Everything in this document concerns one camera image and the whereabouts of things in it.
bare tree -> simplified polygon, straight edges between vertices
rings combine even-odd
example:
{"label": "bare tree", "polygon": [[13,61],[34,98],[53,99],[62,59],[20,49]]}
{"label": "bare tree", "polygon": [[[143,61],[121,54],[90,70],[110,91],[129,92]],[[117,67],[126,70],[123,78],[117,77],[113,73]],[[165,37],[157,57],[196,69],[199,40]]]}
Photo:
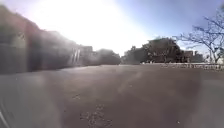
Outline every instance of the bare tree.
{"label": "bare tree", "polygon": [[224,53],[224,12],[217,12],[215,17],[204,17],[206,25],[193,26],[193,32],[177,36],[177,40],[187,42],[191,48],[205,46],[217,63]]}

tree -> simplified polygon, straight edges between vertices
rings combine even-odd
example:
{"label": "tree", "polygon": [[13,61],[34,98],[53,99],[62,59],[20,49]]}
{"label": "tree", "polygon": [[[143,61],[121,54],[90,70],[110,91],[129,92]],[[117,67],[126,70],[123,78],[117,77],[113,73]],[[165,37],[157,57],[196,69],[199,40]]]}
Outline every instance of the tree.
{"label": "tree", "polygon": [[181,34],[176,39],[187,42],[191,48],[205,46],[210,51],[210,57],[217,63],[224,53],[224,12],[219,11],[216,16],[204,17],[204,20],[206,25],[193,26],[193,32]]}
{"label": "tree", "polygon": [[147,60],[156,63],[177,62],[181,56],[180,47],[171,38],[149,40],[142,47],[147,53]]}
{"label": "tree", "polygon": [[171,38],[157,38],[149,40],[149,43],[143,44],[141,48],[133,46],[125,52],[122,60],[129,63],[142,62],[181,62],[183,51]]}
{"label": "tree", "polygon": [[120,56],[114,53],[112,50],[101,49],[97,51],[99,55],[99,65],[109,64],[109,65],[117,65],[120,64],[121,59]]}

white fence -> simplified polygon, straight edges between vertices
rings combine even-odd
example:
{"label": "white fence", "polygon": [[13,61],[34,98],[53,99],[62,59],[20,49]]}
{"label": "white fence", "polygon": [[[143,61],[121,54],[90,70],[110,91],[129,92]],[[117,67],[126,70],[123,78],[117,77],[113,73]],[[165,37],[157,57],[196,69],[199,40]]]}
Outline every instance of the white fence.
{"label": "white fence", "polygon": [[208,70],[224,70],[224,64],[206,64],[206,63],[168,63],[162,64],[163,67],[173,68],[200,68]]}

road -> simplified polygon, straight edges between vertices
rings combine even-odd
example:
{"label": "road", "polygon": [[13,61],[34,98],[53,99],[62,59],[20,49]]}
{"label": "road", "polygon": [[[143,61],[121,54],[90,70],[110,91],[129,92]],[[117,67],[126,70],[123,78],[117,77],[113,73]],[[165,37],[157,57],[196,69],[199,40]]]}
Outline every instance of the road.
{"label": "road", "polygon": [[221,128],[224,72],[99,66],[0,76],[1,128]]}

sun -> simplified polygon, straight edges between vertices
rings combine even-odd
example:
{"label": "sun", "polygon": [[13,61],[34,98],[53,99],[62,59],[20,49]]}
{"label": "sun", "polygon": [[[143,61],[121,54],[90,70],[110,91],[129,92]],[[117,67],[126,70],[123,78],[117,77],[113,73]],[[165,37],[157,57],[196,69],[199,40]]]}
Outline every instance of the sun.
{"label": "sun", "polygon": [[94,49],[122,53],[147,40],[113,0],[43,0],[35,5],[30,17],[40,28],[56,30]]}

